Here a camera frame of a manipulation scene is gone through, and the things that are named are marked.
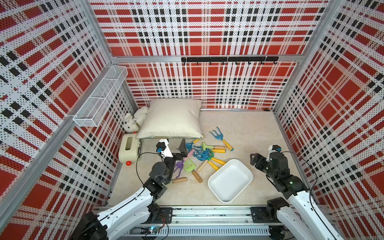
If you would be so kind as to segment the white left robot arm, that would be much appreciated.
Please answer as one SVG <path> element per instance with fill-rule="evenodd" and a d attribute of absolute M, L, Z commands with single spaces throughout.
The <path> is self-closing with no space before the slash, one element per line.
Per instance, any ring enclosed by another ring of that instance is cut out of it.
<path fill-rule="evenodd" d="M 71 240 L 117 240 L 132 228 L 157 219 L 160 207 L 156 200 L 167 190 L 176 163 L 187 157 L 188 151 L 185 139 L 181 141 L 178 153 L 171 152 L 167 139 L 161 139 L 156 147 L 155 155 L 162 160 L 152 166 L 142 187 L 114 207 L 98 214 L 89 212 L 84 215 L 70 236 Z"/>

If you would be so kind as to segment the dark green hoe wooden handle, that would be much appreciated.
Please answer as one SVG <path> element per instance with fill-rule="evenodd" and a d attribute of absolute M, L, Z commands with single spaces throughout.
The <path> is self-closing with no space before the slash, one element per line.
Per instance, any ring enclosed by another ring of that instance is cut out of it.
<path fill-rule="evenodd" d="M 173 184 L 183 183 L 183 182 L 187 182 L 187 181 L 188 181 L 187 177 L 181 177 L 181 178 L 172 179 L 172 183 Z"/>

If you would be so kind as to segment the purple rake pink handle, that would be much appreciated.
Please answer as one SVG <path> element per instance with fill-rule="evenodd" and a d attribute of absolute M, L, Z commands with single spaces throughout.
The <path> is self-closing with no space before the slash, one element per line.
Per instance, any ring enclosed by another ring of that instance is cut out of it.
<path fill-rule="evenodd" d="M 176 179 L 178 179 L 178 178 L 180 177 L 180 174 L 181 174 L 181 172 L 182 172 L 182 169 L 184 168 L 184 162 L 185 162 L 188 158 L 190 158 L 195 152 L 196 152 L 196 150 L 195 150 L 195 149 L 192 149 L 192 150 L 188 153 L 187 157 L 183 158 L 182 161 L 176 163 L 176 167 L 175 167 L 174 173 L 175 173 L 176 171 L 179 170 L 179 174 L 176 176 Z"/>

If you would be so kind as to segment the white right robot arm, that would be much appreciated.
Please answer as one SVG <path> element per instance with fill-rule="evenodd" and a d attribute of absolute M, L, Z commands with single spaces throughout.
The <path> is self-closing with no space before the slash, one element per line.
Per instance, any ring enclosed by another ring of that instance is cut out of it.
<path fill-rule="evenodd" d="M 250 154 L 250 164 L 266 175 L 283 197 L 267 201 L 265 218 L 280 222 L 295 240 L 342 240 L 343 237 L 321 212 L 303 181 L 291 174 L 288 159 L 279 146 L 269 155 Z"/>

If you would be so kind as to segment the green fork rake wooden handle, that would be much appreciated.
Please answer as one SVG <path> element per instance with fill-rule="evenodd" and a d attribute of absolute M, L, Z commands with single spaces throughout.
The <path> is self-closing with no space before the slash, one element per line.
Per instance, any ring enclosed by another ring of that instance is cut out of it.
<path fill-rule="evenodd" d="M 205 142 L 202 143 L 201 147 L 203 148 L 204 151 L 206 149 L 214 149 L 214 150 L 226 150 L 227 149 L 226 146 L 210 146 L 210 145 L 207 145 Z"/>

